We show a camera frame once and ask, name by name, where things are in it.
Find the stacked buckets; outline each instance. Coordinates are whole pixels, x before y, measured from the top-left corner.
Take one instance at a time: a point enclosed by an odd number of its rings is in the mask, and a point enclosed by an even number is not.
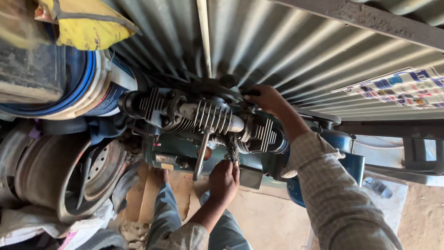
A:
[[[82,115],[111,116],[119,112],[119,96],[138,89],[133,71],[108,50],[79,51],[66,47],[66,64],[67,86],[58,101],[0,104],[0,109],[18,117],[48,120],[68,120]]]

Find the blue bucket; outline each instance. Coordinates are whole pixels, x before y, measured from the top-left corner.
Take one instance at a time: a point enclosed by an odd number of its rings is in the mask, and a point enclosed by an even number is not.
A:
[[[60,100],[48,104],[0,104],[0,109],[22,117],[55,114],[71,106],[85,93],[95,73],[95,52],[66,47],[67,84]]]

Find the person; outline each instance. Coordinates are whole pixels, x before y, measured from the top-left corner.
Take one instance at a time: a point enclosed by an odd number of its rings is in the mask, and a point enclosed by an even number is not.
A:
[[[255,85],[260,96],[245,96],[282,123],[290,158],[281,176],[298,176],[307,213],[321,249],[402,250],[384,215],[337,160],[341,157],[312,132],[294,108],[273,87]],[[218,163],[210,174],[202,207],[182,226],[176,201],[164,175],[155,203],[147,249],[252,249],[234,216],[226,210],[239,187],[238,162]]]

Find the denim jeans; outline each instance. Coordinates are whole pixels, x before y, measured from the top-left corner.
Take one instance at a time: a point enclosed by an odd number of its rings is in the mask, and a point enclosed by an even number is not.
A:
[[[200,199],[202,206],[210,196],[209,192],[204,193]],[[173,232],[182,226],[179,217],[176,199],[169,184],[165,183],[160,187],[157,195],[154,210],[154,220],[151,225],[147,240],[147,250],[155,244],[163,232]],[[252,250],[250,244],[245,239],[233,214],[225,210],[210,233],[208,242],[209,250]]]

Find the corrugated metal sheet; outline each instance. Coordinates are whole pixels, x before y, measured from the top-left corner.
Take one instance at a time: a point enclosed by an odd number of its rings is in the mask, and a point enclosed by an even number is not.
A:
[[[444,24],[443,0],[353,0],[433,26]]]
[[[144,34],[114,46],[133,65],[207,75],[196,0],[104,2]],[[441,109],[331,93],[408,66],[444,73],[442,52],[266,0],[207,0],[207,11],[213,78],[232,73],[243,86],[270,84],[291,103],[343,120],[444,118]]]

